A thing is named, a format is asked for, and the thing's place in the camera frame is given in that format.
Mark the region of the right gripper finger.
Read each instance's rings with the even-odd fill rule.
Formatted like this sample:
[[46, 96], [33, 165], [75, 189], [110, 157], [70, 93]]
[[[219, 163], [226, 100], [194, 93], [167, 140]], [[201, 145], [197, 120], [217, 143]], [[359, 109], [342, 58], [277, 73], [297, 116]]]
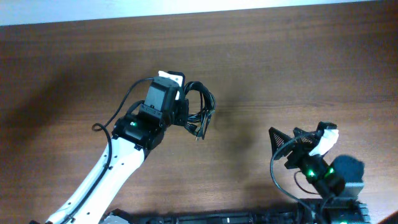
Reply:
[[[292, 140], [292, 138], [278, 129], [271, 127], [269, 129], [269, 135], [271, 140], [272, 155], [274, 155], [285, 143]], [[277, 156], [287, 156], [291, 152], [290, 146], [285, 146]]]
[[315, 134], [317, 132], [316, 131], [304, 131], [300, 128], [294, 128], [293, 129], [293, 134], [295, 136], [295, 142], [296, 143], [316, 143], [316, 138], [315, 138]]

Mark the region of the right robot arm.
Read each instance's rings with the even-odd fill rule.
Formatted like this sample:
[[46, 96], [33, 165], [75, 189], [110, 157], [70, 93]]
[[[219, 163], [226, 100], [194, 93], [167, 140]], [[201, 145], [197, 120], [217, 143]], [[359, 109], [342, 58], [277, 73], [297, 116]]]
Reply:
[[339, 130], [331, 122], [319, 122], [316, 130], [294, 128], [293, 136], [269, 128], [272, 157], [269, 168], [272, 179], [274, 162], [285, 157], [286, 169], [296, 169], [315, 189], [318, 198], [301, 199], [274, 180], [274, 185], [286, 196], [298, 203], [306, 223], [369, 223], [366, 204], [358, 200], [364, 188], [364, 162], [350, 155], [335, 157], [327, 163], [324, 156], [336, 144]]

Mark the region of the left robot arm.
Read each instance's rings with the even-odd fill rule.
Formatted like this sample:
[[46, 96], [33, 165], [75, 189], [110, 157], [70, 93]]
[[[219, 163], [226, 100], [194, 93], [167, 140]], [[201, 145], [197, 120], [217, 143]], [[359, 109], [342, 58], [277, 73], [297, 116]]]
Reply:
[[159, 72], [150, 79], [144, 101], [119, 118], [106, 133], [107, 146], [94, 168], [47, 223], [99, 223], [125, 181], [143, 164], [173, 124], [185, 125], [182, 73]]

